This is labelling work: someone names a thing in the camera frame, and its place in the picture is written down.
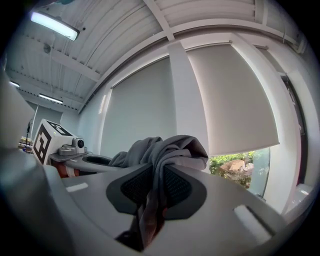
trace glass window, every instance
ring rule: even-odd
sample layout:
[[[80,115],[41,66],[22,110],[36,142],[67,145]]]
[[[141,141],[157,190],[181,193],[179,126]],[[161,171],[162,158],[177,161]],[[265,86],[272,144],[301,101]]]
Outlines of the glass window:
[[[262,198],[270,167],[270,148],[210,158],[210,173],[232,180]]]

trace ceiling beam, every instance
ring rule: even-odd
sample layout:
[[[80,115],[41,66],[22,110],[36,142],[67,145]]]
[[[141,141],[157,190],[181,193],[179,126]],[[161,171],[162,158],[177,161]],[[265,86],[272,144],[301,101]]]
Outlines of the ceiling beam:
[[[11,51],[15,51],[15,47],[24,48],[27,51],[34,51],[43,56],[50,57],[50,53],[44,52],[45,44],[37,40],[31,39],[23,35],[17,35],[12,40],[12,45],[10,46]],[[77,60],[70,56],[63,54],[62,52],[51,48],[51,58],[53,61],[60,63],[67,68],[74,70],[81,75],[97,82],[100,79],[100,74],[92,70],[91,68],[81,64]]]
[[[150,9],[153,16],[159,22],[161,28],[163,29],[165,36],[168,38],[169,41],[175,40],[174,34],[172,34],[170,26],[165,19],[164,14],[160,10],[159,6],[155,3],[154,0],[143,0],[146,6]]]
[[[52,96],[51,95],[51,88],[50,88],[49,84],[46,84],[44,82],[41,82],[41,81],[38,81],[38,80],[33,79],[31,77],[20,74],[16,71],[10,69],[9,67],[6,69],[6,73],[14,82],[18,83],[23,90],[26,90],[30,93],[36,93],[36,94],[40,93],[40,94]],[[66,99],[75,101],[80,104],[82,104],[84,102],[83,98],[75,96],[75,95],[68,93],[66,91],[63,91],[61,89],[53,87],[52,90],[53,90],[54,97],[66,98]]]
[[[48,99],[41,98],[39,96],[34,96],[33,94],[29,94],[21,89],[18,89],[18,92],[21,94],[21,96],[24,98],[24,100],[31,102],[31,103],[34,103],[36,105],[40,105],[42,107],[52,109],[52,110],[62,112],[62,113],[66,112],[66,111],[69,111],[72,113],[77,113],[77,111],[75,109],[60,105],[58,103],[54,103]]]

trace white wall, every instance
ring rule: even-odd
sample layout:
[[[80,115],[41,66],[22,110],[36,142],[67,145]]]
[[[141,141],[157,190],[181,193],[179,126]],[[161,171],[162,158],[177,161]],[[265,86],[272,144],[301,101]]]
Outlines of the white wall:
[[[78,136],[79,115],[76,112],[63,112],[60,125],[72,134]]]
[[[172,70],[177,134],[196,137],[208,154],[206,116],[194,70],[180,41],[169,44],[167,48]]]
[[[105,87],[101,88],[79,116],[77,135],[84,140],[87,150],[98,154],[96,143],[99,133],[99,109]]]

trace towel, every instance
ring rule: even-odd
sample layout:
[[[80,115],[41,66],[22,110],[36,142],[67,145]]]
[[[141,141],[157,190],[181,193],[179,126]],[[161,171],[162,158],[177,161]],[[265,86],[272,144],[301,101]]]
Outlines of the towel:
[[[162,140],[148,137],[136,141],[128,152],[119,152],[109,166],[127,168],[139,164],[153,164],[152,189],[147,196],[147,204],[139,221],[143,246],[147,247],[156,234],[157,212],[166,209],[164,190],[164,166],[180,165],[196,170],[204,170],[208,155],[197,138],[177,135]]]

